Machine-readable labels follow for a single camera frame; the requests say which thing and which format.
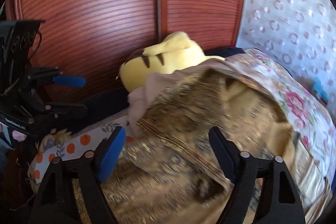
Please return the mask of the blue toy on bed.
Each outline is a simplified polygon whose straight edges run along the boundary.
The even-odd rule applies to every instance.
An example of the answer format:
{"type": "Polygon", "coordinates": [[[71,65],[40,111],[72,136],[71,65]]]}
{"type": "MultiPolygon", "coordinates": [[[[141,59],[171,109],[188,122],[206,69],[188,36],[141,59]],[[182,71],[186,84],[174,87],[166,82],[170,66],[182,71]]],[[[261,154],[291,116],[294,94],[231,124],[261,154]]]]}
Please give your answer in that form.
{"type": "Polygon", "coordinates": [[[329,102],[329,97],[327,93],[324,91],[321,81],[319,78],[315,78],[312,86],[311,86],[311,93],[324,105],[327,105],[329,102]]]}

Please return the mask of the folded beige cloth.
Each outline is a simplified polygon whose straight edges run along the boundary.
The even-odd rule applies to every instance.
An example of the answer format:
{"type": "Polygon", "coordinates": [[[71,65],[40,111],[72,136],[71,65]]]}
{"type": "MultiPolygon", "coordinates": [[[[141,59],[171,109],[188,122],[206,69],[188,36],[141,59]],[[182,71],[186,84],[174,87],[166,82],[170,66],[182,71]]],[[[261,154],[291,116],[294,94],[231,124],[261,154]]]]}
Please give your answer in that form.
{"type": "Polygon", "coordinates": [[[210,65],[222,64],[224,61],[225,59],[222,57],[219,59],[211,57],[197,66],[178,70],[171,74],[150,73],[145,80],[144,86],[135,89],[128,95],[127,133],[133,139],[137,139],[142,135],[142,130],[137,125],[137,122],[143,117],[146,109],[161,92],[173,87],[183,77],[207,68],[210,65]]]}

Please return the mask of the dark blue bed sheet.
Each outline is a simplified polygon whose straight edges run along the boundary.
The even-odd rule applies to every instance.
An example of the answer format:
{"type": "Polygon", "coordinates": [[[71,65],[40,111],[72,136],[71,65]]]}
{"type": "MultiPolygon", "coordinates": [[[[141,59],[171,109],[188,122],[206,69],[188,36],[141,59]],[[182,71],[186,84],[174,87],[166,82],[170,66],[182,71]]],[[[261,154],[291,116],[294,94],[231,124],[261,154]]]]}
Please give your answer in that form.
{"type": "Polygon", "coordinates": [[[245,51],[242,48],[237,47],[223,47],[215,48],[212,50],[205,51],[206,56],[219,56],[222,58],[227,58],[237,54],[243,54],[245,51]]]}

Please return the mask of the orange-print white blanket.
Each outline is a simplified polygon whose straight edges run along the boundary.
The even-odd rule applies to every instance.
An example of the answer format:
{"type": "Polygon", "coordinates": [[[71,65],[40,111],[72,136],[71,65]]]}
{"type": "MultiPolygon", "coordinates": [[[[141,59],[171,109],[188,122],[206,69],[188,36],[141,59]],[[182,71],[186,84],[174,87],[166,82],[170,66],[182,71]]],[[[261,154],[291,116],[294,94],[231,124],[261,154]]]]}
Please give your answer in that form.
{"type": "Polygon", "coordinates": [[[94,151],[104,139],[110,137],[118,126],[126,128],[127,110],[109,116],[76,134],[71,134],[68,130],[61,130],[47,135],[37,145],[38,153],[30,164],[29,174],[32,182],[41,183],[54,157],[60,157],[62,160],[80,158],[85,151],[94,151]]]}

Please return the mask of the yellow plush toy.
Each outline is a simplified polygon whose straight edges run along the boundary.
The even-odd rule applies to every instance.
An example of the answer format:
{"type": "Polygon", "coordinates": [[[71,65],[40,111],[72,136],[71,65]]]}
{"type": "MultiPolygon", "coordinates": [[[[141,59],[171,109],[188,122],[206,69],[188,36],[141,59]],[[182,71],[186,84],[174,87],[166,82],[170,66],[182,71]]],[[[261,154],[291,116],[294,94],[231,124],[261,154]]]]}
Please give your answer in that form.
{"type": "Polygon", "coordinates": [[[159,44],[133,52],[120,66],[118,76],[124,88],[132,92],[144,86],[150,73],[171,74],[209,59],[225,60],[220,56],[205,55],[187,33],[174,32],[159,44]]]}

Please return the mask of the wooden louvered wardrobe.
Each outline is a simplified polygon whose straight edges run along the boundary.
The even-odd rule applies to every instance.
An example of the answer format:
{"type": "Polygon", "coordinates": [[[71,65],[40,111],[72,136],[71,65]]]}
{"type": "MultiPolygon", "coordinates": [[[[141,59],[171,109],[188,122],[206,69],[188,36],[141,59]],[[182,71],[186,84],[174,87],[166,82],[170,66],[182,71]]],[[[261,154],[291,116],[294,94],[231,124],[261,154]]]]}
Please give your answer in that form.
{"type": "Polygon", "coordinates": [[[77,103],[121,88],[120,65],[134,51],[186,32],[205,51],[236,42],[243,0],[6,0],[8,19],[41,19],[34,66],[59,67],[83,88],[51,85],[55,101],[77,103]]]}

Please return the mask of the floral bed quilt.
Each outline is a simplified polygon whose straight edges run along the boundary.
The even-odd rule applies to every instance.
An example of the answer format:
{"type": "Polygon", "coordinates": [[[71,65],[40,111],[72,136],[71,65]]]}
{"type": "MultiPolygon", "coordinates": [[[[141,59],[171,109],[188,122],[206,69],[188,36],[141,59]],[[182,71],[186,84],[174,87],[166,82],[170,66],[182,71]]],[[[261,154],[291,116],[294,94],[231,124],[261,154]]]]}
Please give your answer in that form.
{"type": "Polygon", "coordinates": [[[276,98],[323,176],[335,175],[335,125],[326,108],[279,63],[261,51],[244,50],[242,61],[262,76],[261,84],[276,98]]]}

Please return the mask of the gold patterned sunflower garment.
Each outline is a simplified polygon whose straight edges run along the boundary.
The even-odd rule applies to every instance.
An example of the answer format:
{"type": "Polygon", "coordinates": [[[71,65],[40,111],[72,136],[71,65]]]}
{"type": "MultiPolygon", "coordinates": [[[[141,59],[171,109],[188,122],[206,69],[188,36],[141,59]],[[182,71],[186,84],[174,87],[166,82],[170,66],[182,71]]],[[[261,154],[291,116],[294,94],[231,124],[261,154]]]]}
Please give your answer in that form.
{"type": "Polygon", "coordinates": [[[307,223],[321,215],[331,187],[276,98],[248,76],[205,69],[161,92],[138,121],[102,185],[119,223],[215,223],[232,192],[209,142],[218,126],[241,151],[281,156],[307,223]]]}

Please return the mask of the white circle-pattern curtain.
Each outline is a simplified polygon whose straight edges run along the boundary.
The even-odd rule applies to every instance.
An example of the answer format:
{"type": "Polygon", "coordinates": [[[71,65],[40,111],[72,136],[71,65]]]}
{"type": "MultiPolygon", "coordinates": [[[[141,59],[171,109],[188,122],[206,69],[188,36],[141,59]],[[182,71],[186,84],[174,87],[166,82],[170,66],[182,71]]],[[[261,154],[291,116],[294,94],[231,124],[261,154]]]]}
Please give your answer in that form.
{"type": "Polygon", "coordinates": [[[281,64],[300,84],[321,81],[335,113],[335,8],[330,0],[244,0],[236,41],[281,64]]]}

